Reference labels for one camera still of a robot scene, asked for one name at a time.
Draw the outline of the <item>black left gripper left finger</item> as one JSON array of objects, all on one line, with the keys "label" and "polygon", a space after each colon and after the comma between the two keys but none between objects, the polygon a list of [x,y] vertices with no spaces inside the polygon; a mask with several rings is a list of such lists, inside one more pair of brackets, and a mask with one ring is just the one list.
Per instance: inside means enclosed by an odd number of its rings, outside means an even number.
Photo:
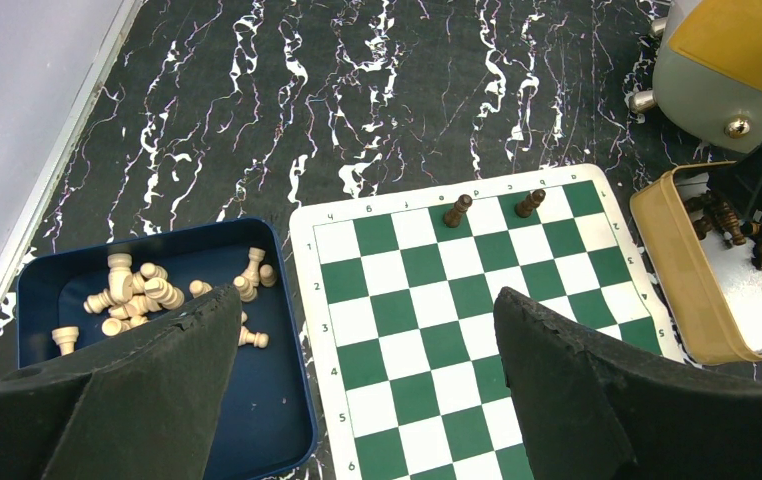
[{"label": "black left gripper left finger", "polygon": [[0,379],[0,479],[201,478],[241,313],[219,287]]}]

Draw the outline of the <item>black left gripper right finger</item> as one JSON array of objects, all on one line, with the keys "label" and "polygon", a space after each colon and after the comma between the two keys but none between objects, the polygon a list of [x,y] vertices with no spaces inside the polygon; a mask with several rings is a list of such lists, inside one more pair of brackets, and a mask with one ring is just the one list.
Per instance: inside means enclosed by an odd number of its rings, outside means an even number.
[{"label": "black left gripper right finger", "polygon": [[494,330],[538,479],[762,479],[762,382],[698,369],[505,287]]}]

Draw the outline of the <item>brown chess piece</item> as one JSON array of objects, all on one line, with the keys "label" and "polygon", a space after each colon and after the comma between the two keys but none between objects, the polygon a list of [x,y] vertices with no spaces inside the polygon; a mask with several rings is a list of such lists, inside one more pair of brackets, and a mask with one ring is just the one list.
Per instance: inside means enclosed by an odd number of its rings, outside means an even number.
[{"label": "brown chess piece", "polygon": [[546,197],[544,189],[529,192],[526,197],[515,205],[514,211],[520,218],[528,218],[542,204]]},{"label": "brown chess piece", "polygon": [[462,194],[452,204],[452,206],[444,213],[443,223],[448,228],[457,228],[469,208],[473,203],[473,199],[468,194]]}]

